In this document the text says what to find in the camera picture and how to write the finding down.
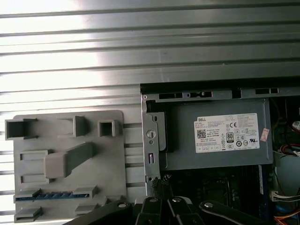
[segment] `connector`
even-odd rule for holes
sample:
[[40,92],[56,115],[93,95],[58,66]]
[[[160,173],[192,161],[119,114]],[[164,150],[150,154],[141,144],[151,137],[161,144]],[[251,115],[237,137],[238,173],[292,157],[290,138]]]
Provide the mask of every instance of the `connector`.
[[270,192],[269,192],[270,200],[271,200],[272,202],[278,202],[278,200],[275,199],[274,194],[277,194],[277,195],[278,195],[278,191],[270,191]]

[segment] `corrugated metal panel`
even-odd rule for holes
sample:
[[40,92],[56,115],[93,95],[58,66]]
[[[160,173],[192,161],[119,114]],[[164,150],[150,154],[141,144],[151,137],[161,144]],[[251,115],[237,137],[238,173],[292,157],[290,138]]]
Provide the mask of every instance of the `corrugated metal panel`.
[[14,190],[5,119],[108,109],[124,113],[129,198],[143,195],[139,84],[298,75],[299,10],[300,0],[1,0],[0,195]]

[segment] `pink sticker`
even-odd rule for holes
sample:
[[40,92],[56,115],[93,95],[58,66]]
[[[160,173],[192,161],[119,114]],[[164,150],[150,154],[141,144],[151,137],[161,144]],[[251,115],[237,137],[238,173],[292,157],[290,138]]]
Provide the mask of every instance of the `pink sticker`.
[[261,141],[262,142],[266,142],[268,139],[268,135],[269,135],[270,130],[267,128],[264,128],[262,131],[262,136],[261,136]]

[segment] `power supply label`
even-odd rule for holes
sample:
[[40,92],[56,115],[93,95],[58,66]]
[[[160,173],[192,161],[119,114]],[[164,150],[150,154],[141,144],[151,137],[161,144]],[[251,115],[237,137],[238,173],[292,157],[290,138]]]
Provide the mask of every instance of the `power supply label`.
[[194,129],[197,153],[259,148],[256,113],[198,117]]

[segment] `barcode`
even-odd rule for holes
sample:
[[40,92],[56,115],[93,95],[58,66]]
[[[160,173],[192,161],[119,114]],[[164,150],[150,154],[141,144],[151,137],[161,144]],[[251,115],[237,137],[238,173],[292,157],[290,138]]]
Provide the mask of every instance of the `barcode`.
[[206,138],[206,130],[197,130],[198,138]]

